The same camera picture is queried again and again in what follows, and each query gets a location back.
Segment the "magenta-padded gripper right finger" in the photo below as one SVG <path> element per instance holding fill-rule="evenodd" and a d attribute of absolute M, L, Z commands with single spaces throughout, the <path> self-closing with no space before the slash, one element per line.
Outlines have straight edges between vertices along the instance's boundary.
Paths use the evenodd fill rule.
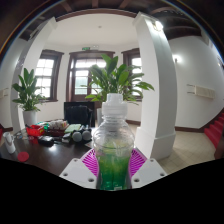
<path fill-rule="evenodd" d="M 131 152 L 128 173 L 131 189 L 143 187 L 166 176 L 155 159 L 147 159 L 138 149 Z"/>

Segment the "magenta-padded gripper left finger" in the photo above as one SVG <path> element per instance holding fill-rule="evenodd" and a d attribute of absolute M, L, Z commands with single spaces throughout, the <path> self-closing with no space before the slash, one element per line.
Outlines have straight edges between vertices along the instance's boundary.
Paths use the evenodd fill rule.
<path fill-rule="evenodd" d="M 60 177 L 84 188 L 97 187 L 99 165 L 94 149 L 90 149 L 80 159 L 73 158 Z"/>

